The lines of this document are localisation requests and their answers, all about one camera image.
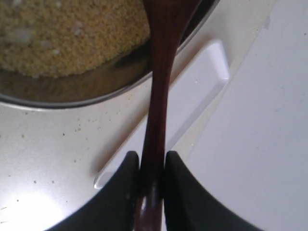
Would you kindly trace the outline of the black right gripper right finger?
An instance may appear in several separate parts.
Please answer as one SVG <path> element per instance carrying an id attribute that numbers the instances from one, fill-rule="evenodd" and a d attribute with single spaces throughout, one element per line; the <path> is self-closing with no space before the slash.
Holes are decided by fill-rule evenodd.
<path id="1" fill-rule="evenodd" d="M 215 199 L 169 151 L 164 169 L 164 213 L 168 231 L 257 231 L 259 228 Z"/>

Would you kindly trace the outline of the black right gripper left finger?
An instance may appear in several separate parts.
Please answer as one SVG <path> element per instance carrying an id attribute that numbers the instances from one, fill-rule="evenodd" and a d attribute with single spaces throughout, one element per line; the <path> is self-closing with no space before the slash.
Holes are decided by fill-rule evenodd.
<path id="1" fill-rule="evenodd" d="M 139 157 L 127 152 L 105 186 L 84 206 L 50 231 L 131 231 L 139 182 Z"/>

